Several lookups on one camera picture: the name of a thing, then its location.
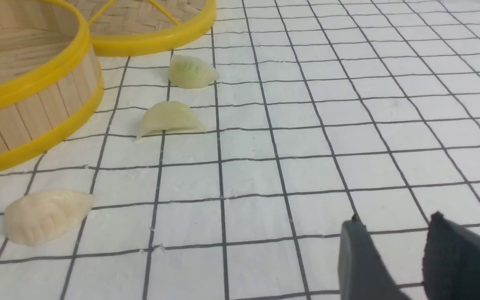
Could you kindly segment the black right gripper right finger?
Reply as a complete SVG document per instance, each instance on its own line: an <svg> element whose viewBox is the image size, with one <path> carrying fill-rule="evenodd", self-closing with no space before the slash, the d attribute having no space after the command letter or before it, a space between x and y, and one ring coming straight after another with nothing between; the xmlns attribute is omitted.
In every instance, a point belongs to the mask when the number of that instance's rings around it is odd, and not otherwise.
<svg viewBox="0 0 480 300"><path fill-rule="evenodd" d="M480 235L432 214L422 276L429 300L480 300Z"/></svg>

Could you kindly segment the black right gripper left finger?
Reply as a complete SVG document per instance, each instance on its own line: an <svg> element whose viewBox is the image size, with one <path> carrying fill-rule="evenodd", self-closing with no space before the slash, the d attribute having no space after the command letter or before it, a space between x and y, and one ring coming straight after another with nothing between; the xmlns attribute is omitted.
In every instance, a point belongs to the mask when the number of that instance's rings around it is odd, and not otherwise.
<svg viewBox="0 0 480 300"><path fill-rule="evenodd" d="M356 213L341 225L337 267L341 300L409 299L390 276Z"/></svg>

